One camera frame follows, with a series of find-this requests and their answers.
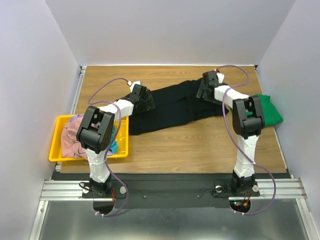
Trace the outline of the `black t shirt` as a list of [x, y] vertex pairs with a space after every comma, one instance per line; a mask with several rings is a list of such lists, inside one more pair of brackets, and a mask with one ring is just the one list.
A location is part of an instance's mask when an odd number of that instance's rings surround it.
[[201, 79], [151, 91], [155, 108], [129, 117], [129, 134], [137, 136], [223, 115], [220, 104], [197, 98]]

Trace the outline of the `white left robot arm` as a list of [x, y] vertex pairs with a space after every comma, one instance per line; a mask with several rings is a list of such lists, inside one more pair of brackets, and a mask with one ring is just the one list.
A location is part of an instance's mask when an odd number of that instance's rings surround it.
[[145, 113], [154, 108], [151, 91], [139, 82], [133, 84], [127, 96], [115, 102], [100, 107], [93, 105], [87, 107], [76, 139], [87, 155], [90, 181], [95, 183], [94, 191], [100, 197], [106, 197], [111, 193], [111, 184], [107, 182], [110, 171], [106, 165], [106, 158], [109, 144], [113, 139], [114, 123], [123, 117]]

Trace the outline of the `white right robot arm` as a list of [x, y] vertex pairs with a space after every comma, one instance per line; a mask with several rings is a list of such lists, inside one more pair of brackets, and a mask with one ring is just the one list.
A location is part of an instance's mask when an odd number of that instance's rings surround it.
[[202, 74], [196, 97], [232, 109], [232, 127], [237, 135], [237, 156], [230, 182], [231, 192], [242, 195], [255, 185], [256, 145], [265, 127], [261, 100], [257, 95], [242, 94], [223, 83], [218, 70]]

